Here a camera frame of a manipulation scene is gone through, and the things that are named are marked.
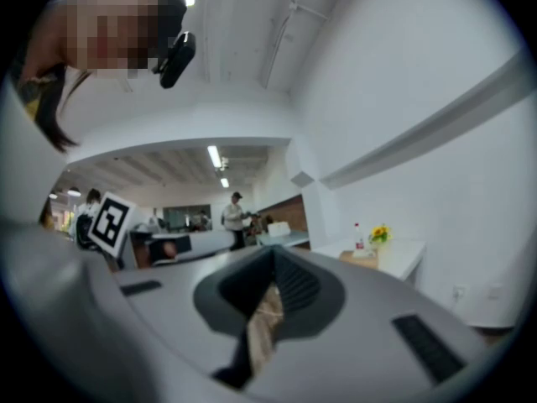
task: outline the person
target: person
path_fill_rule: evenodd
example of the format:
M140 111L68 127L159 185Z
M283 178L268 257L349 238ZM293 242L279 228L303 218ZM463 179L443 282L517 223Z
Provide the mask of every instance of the person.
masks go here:
M45 8L10 74L29 117L57 150L76 146L57 121L66 68L80 75L64 105L95 71L147 69L148 58L165 58L185 12L185 0L54 0ZM48 199L39 220L54 228Z
M159 223L159 228L163 233L169 233L169 222L166 222L162 218L157 218L157 222Z
M96 245L88 238L90 226L101 205L101 192L91 188L86 202L75 210L75 216L70 224L69 234L82 249L95 250Z
M274 220L273 218L270 216L270 215L267 215L262 221L261 221L261 225L263 227L263 231L264 232L268 232L269 231L269 225L270 224L273 224L274 223Z
M232 246L231 251L244 248L242 220L249 217L249 213L245 214L242 212L242 208L238 204L238 201L241 199L242 196L240 193L234 192L232 195L232 202L224 208L222 213L224 219L224 228L235 233L235 244Z
M200 216L201 216L201 225L206 231L210 232L212 230L212 221L207 216L207 212L205 212L205 210L202 209L200 211Z
M261 224L261 216L257 213L252 215L252 221L247 230L246 245L257 244L256 236L263 233L263 226Z

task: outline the wall outlet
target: wall outlet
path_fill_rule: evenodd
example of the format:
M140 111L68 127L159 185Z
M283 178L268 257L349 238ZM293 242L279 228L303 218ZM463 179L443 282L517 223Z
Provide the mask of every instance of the wall outlet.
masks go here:
M502 292L503 292L502 284L490 285L490 288L488 289L488 298L490 300L497 300L501 297Z
M459 301L467 293L467 288L465 285L454 285L453 286L453 298Z

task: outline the beige fabric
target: beige fabric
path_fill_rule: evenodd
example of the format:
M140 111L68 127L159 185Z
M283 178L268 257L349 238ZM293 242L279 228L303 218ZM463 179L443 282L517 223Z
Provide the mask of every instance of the beige fabric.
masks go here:
M242 230L242 208L239 204L229 203L222 213L226 230Z

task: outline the black opening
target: black opening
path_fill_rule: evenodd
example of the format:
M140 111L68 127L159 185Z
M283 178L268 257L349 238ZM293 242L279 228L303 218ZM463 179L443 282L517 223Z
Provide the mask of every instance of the black opening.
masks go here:
M400 317L392 323L435 384L465 366L417 315Z
M157 288L162 288L162 284L157 280L146 280L144 282L138 282L131 285L123 285L119 289L124 296L135 296L146 291L156 290Z
M319 334L341 311L345 290L328 270L280 247L267 247L207 276L194 291L196 310L214 331L237 338L230 364L212 376L241 389L252 377L247 326L268 287L275 283L284 320L274 344Z

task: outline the desk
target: desk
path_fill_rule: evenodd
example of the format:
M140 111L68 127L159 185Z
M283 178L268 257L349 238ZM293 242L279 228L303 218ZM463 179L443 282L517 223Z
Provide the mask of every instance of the desk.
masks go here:
M271 237L268 233L258 234L256 236L258 245L282 245L282 246L296 246L301 243L310 241L310 235L307 232L296 232L294 230L286 236L278 236L276 238Z
M313 252L339 259L342 251L353 249L351 238L313 249ZM378 250L378 270L418 286L418 266L425 257L425 243L419 240L394 239Z

